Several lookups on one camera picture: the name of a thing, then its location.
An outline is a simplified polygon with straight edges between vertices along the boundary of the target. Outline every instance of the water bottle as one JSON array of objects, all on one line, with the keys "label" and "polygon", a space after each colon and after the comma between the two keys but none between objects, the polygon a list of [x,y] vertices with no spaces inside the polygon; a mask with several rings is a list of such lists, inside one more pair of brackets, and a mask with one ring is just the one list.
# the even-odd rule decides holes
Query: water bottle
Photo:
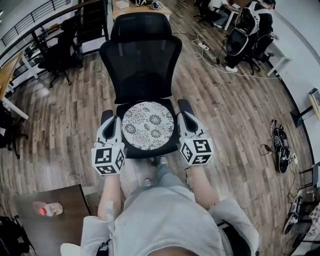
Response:
[{"label": "water bottle", "polygon": [[35,210],[38,214],[47,217],[53,217],[59,214],[62,214],[63,208],[60,203],[45,203],[45,202],[34,202],[33,208],[37,208]]}]

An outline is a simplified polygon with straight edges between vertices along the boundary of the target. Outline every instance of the bottle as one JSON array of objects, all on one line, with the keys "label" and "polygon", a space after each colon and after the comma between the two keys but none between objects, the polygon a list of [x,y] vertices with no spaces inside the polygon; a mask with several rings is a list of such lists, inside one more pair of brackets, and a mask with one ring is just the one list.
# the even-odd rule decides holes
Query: bottle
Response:
[{"label": "bottle", "polygon": [[63,208],[60,203],[53,202],[53,203],[46,203],[44,207],[39,209],[39,214],[42,216],[56,216],[62,214]]}]

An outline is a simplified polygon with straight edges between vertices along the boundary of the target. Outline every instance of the person's arm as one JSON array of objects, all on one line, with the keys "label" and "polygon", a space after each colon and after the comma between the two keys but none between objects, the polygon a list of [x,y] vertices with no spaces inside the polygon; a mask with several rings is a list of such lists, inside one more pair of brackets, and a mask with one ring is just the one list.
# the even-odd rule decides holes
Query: person's arm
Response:
[{"label": "person's arm", "polygon": [[197,204],[208,210],[219,202],[217,193],[211,186],[205,170],[200,165],[190,167],[190,177],[192,179],[192,190]]},{"label": "person's arm", "polygon": [[103,192],[100,199],[98,214],[97,214],[98,217],[103,219],[107,217],[107,213],[106,213],[107,201],[113,202],[113,214],[114,214],[114,219],[116,219],[122,211],[119,174],[107,175],[104,178],[104,187],[103,187]]}]

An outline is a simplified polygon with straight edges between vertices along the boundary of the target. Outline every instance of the wood plank floor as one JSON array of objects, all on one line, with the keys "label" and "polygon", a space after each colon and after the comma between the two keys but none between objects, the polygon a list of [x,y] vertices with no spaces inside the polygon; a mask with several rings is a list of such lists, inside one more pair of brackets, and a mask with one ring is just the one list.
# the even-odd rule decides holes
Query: wood plank floor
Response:
[{"label": "wood plank floor", "polygon": [[[167,3],[173,14],[170,24],[174,33],[202,34],[210,51],[204,57],[210,63],[218,55],[227,32],[198,24],[193,15],[198,11],[193,1],[171,0]],[[201,59],[193,57],[199,49],[185,34],[177,34],[183,42],[182,53],[172,81],[172,103],[187,99],[207,134],[214,141],[214,156],[205,166],[212,186],[220,200],[235,198],[260,235],[262,256],[288,255],[299,230],[287,236],[282,229],[288,204],[287,194],[294,174],[276,170],[271,154],[260,156],[260,144],[270,138],[270,121],[277,119],[288,135],[292,153],[296,153],[301,169],[312,164],[303,129],[295,128],[290,116],[294,106],[285,88],[277,79],[267,80],[220,72]],[[256,73],[267,77],[268,65]],[[241,63],[241,74],[250,74],[249,66]],[[9,98],[29,115],[22,130],[29,140],[18,143],[21,158],[13,152],[0,150],[0,203],[8,215],[15,215],[14,195],[53,190],[75,184],[91,186],[99,178],[91,167],[91,148],[104,110],[116,110],[115,92],[98,53],[84,58],[84,67],[68,71],[72,86],[59,78],[49,88],[52,75],[47,72],[18,88]],[[169,164],[185,179],[179,154],[168,156]],[[291,189],[310,179],[296,175]],[[128,196],[155,170],[146,160],[126,160],[121,172],[121,186]]]}]

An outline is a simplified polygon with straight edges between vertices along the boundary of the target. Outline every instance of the electrical outlet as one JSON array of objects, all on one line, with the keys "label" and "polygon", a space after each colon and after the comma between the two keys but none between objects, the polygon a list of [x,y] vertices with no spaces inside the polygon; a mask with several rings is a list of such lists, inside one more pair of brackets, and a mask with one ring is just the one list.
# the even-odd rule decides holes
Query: electrical outlet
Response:
[{"label": "electrical outlet", "polygon": [[296,153],[293,153],[293,154],[292,154],[292,157],[293,157],[294,163],[297,165],[297,164],[298,164],[298,158],[297,158]]}]

